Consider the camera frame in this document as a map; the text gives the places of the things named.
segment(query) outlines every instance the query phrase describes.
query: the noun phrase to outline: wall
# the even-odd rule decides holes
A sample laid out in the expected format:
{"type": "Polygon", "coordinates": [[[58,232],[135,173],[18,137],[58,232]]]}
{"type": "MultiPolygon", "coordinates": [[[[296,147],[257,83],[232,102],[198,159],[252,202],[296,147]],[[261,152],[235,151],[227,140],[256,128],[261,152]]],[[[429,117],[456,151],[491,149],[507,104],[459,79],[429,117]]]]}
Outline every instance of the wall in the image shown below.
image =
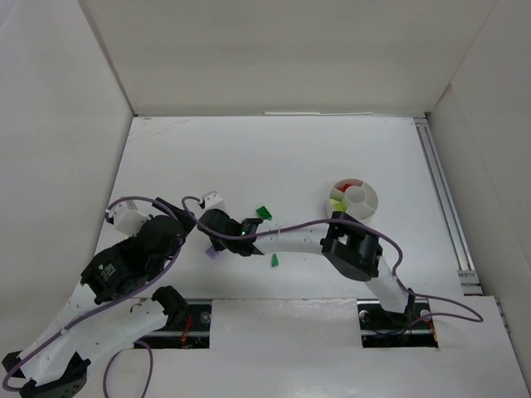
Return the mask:
{"type": "Polygon", "coordinates": [[[432,110],[495,0],[84,0],[134,111],[432,110]]]}
{"type": "Polygon", "coordinates": [[[91,257],[132,114],[75,0],[0,4],[3,357],[91,257]]]}
{"type": "Polygon", "coordinates": [[[499,0],[430,117],[487,294],[531,385],[531,2],[499,0]]]}

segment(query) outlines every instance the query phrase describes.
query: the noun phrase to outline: screw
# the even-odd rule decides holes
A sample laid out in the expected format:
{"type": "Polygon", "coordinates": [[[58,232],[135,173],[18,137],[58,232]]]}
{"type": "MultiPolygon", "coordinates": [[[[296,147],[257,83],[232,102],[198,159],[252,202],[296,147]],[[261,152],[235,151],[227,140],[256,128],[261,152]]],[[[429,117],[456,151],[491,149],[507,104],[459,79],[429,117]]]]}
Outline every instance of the screw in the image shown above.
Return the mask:
{"type": "Polygon", "coordinates": [[[428,309],[423,309],[423,310],[421,311],[421,318],[425,319],[426,321],[431,321],[431,317],[429,317],[428,315],[431,315],[430,310],[428,310],[428,309]]]}
{"type": "Polygon", "coordinates": [[[362,321],[362,322],[367,322],[367,316],[368,316],[368,311],[366,309],[362,309],[360,312],[359,312],[359,320],[362,321]]]}
{"type": "Polygon", "coordinates": [[[207,311],[199,315],[199,320],[201,321],[201,323],[210,323],[210,318],[211,318],[211,315],[207,311]]]}

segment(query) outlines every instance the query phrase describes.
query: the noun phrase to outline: round container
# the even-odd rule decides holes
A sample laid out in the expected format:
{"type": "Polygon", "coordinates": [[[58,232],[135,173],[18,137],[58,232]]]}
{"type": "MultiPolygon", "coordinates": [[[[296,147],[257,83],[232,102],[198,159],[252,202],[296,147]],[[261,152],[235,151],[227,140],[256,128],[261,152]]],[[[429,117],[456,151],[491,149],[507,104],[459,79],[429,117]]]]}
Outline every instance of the round container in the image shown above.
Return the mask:
{"type": "Polygon", "coordinates": [[[331,217],[334,211],[346,211],[349,216],[362,223],[367,223],[373,218],[377,208],[378,195],[376,191],[365,181],[355,178],[336,182],[330,190],[329,199],[326,201],[328,217],[331,217]]]}

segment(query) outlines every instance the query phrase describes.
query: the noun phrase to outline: white bowl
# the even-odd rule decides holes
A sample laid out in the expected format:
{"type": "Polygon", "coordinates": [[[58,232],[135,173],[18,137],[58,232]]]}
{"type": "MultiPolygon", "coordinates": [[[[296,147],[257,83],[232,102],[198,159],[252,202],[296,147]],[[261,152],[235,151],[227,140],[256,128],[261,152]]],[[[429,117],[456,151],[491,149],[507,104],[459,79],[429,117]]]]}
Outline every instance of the white bowl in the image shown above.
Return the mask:
{"type": "Polygon", "coordinates": [[[378,209],[378,195],[374,188],[365,181],[356,178],[346,178],[334,184],[330,190],[329,199],[326,201],[326,214],[328,217],[331,217],[335,211],[330,199],[341,201],[347,208],[346,213],[364,224],[373,218],[378,209]],[[351,185],[351,187],[345,192],[341,192],[340,190],[345,185],[351,185]]]}

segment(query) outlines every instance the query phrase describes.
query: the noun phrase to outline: white panel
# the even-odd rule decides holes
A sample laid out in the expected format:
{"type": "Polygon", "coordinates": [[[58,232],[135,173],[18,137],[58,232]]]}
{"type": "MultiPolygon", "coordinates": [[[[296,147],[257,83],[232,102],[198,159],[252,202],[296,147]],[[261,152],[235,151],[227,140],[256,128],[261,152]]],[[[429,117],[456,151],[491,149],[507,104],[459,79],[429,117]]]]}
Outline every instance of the white panel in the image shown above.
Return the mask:
{"type": "Polygon", "coordinates": [[[431,110],[494,0],[85,0],[134,110],[431,110]]]}
{"type": "Polygon", "coordinates": [[[431,117],[485,292],[531,384],[531,2],[499,0],[431,117]]]}
{"type": "Polygon", "coordinates": [[[92,255],[132,115],[76,1],[0,3],[3,357],[53,319],[92,255]]]}
{"type": "MultiPolygon", "coordinates": [[[[210,349],[155,351],[148,396],[529,398],[494,300],[460,300],[485,323],[437,320],[440,349],[361,348],[353,300],[215,301],[210,349]]],[[[120,354],[111,396],[139,396],[147,356],[120,354]]],[[[100,396],[104,368],[80,398],[100,396]]]]}
{"type": "MultiPolygon", "coordinates": [[[[346,177],[369,182],[380,200],[371,226],[405,253],[400,275],[419,291],[460,294],[457,263],[411,119],[372,116],[136,118],[112,197],[162,197],[212,190],[229,214],[254,217],[266,205],[284,226],[326,217],[330,187],[346,177]]],[[[98,250],[124,237],[105,225],[98,250]]],[[[211,261],[194,231],[162,283],[195,298],[374,297],[323,257],[280,254],[211,261]]],[[[397,254],[384,244],[387,262],[397,254]]]]}

